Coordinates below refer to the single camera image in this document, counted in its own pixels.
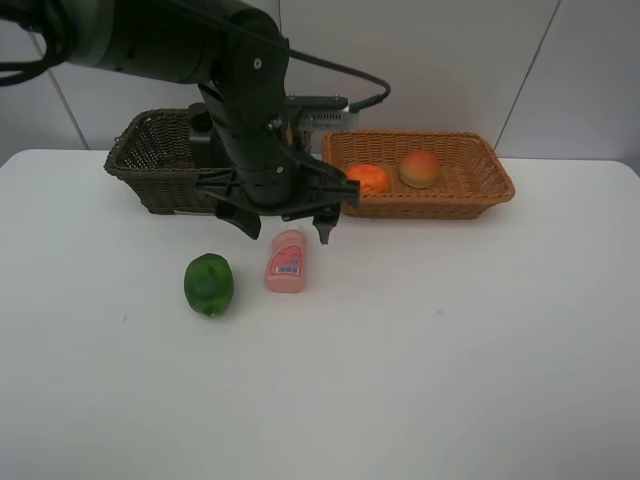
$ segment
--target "black cable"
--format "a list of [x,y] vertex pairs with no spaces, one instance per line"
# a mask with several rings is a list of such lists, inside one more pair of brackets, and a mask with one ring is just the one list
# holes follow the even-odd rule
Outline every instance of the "black cable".
[[190,20],[194,22],[208,24],[209,26],[216,27],[217,29],[222,30],[231,35],[242,37],[244,40],[257,44],[261,47],[267,47],[271,50],[277,50],[278,52],[288,55],[290,58],[295,58],[296,60],[300,60],[305,63],[310,63],[318,67],[344,73],[352,77],[361,78],[363,80],[367,80],[371,83],[374,83],[384,88],[383,93],[379,93],[377,95],[374,95],[372,97],[366,98],[364,100],[360,100],[359,102],[355,102],[349,105],[350,112],[357,113],[360,110],[377,105],[381,103],[385,98],[387,98],[391,93],[391,85],[389,85],[388,82],[378,77],[375,77],[369,73],[357,70],[355,68],[346,67],[338,63],[333,63],[328,60],[323,60],[321,58],[314,57],[313,55],[308,55],[306,53],[302,53],[297,50],[293,50],[287,46],[281,45],[268,38],[264,38],[260,35],[257,35],[245,28],[238,27],[237,25],[234,25],[233,23],[228,22],[224,18],[216,17],[215,15],[210,14],[209,12],[195,6],[194,4],[185,3],[184,0],[163,0],[163,3],[170,10],[182,16],[188,17]]
[[0,77],[0,87],[16,85],[31,80],[47,69],[64,62],[75,45],[75,30],[60,0],[50,0],[51,11],[59,24],[59,32],[54,29],[47,16],[46,3],[34,2],[32,11],[18,9],[11,5],[0,5],[0,18],[15,22],[23,28],[42,34],[46,51],[40,60],[28,62],[0,62],[0,72],[16,72]]

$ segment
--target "orange fruit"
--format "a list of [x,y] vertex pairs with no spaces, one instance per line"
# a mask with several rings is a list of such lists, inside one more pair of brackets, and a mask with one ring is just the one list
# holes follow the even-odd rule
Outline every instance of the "orange fruit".
[[391,177],[382,167],[369,163],[356,163],[347,170],[349,180],[360,182],[360,195],[387,193],[391,190]]

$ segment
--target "pink bottle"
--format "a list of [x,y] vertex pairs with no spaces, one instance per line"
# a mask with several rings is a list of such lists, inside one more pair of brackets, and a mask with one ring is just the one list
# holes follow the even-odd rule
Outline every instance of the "pink bottle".
[[298,293],[304,289],[304,250],[307,238],[299,229],[282,232],[273,239],[273,254],[264,277],[272,292]]

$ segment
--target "bottle label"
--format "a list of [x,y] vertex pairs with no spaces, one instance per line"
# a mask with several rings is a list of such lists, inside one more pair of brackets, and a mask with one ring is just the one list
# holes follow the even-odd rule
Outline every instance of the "bottle label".
[[273,257],[269,267],[271,275],[300,276],[302,272],[302,249],[300,247],[283,248]]

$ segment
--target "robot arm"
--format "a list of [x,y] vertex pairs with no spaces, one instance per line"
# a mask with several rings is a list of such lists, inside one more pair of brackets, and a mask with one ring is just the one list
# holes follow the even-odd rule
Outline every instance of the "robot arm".
[[[42,33],[47,52],[39,62],[0,64],[0,71],[17,72],[0,77],[0,86],[28,80],[63,61],[197,83],[206,110],[201,106],[192,118],[209,149],[192,143],[195,160],[225,168],[203,176],[198,188],[218,200],[216,216],[251,238],[260,233],[260,216],[313,217],[327,243],[341,202],[358,203],[357,182],[304,152],[299,127],[312,123],[310,112],[356,115],[380,103],[390,87],[366,73],[290,50],[265,12],[239,0],[0,0],[1,17]],[[287,97],[289,57],[373,81],[385,92],[351,106],[341,97]]]

